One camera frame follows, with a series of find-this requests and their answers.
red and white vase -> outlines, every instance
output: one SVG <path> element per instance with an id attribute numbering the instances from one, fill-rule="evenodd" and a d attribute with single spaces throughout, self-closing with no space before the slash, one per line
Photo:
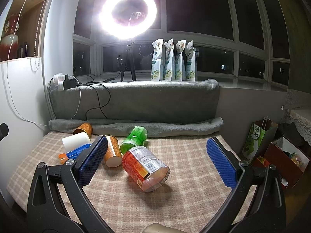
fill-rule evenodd
<path id="1" fill-rule="evenodd" d="M 14 31 L 16 28 L 16 31 L 18 30 L 19 24 L 17 23 L 18 20 L 18 14 L 13 14 L 7 18 L 7 23 L 4 26 L 4 36 L 1 38 L 0 42 L 0 60 L 4 61 L 9 58 L 9 60 L 12 60 L 15 55 L 16 51 L 18 49 L 18 36 L 14 35 Z"/>

screw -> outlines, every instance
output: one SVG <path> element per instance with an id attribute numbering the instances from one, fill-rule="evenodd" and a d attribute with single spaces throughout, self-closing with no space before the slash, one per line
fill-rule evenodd
<path id="1" fill-rule="evenodd" d="M 38 168 L 43 168 L 43 166 L 45 166 L 45 163 L 43 163 L 43 162 L 40 162 L 40 163 L 38 164 Z"/>
<path id="2" fill-rule="evenodd" d="M 71 166 L 71 165 L 74 164 L 74 162 L 75 162 L 74 159 L 69 159 L 69 160 L 66 161 L 66 165 L 67 166 Z"/>
<path id="3" fill-rule="evenodd" d="M 270 168 L 271 170 L 275 170 L 275 169 L 276 169 L 276 166 L 275 166 L 275 165 L 269 165 L 269 168 Z"/>
<path id="4" fill-rule="evenodd" d="M 240 161 L 241 166 L 248 166 L 249 163 L 246 160 Z"/>

blue textured pad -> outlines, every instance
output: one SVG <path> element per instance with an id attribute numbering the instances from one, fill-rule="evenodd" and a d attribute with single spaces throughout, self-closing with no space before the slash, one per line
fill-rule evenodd
<path id="1" fill-rule="evenodd" d="M 79 169 L 78 185 L 80 187 L 86 186 L 91 182 L 99 164 L 103 160 L 108 149 L 108 140 L 106 137 L 102 139 L 95 146 L 89 157 L 85 160 Z"/>
<path id="2" fill-rule="evenodd" d="M 237 185 L 236 171 L 212 138 L 208 139 L 206 143 L 206 151 L 214 163 L 214 166 L 220 174 L 224 184 L 227 187 L 234 189 Z"/>

green container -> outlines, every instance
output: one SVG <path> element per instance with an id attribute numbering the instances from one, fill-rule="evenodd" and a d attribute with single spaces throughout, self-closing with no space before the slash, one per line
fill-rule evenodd
<path id="1" fill-rule="evenodd" d="M 120 146 L 121 153 L 124 155 L 129 149 L 135 146 L 143 146 L 148 136 L 145 127 L 135 126 L 130 135 L 124 139 Z"/>

white cylinder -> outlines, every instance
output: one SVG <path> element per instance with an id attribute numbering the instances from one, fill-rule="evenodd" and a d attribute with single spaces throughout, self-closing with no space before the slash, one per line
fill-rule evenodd
<path id="1" fill-rule="evenodd" d="M 69 152 L 80 146 L 91 143 L 89 136 L 85 132 L 81 132 L 62 139 L 65 151 Z"/>

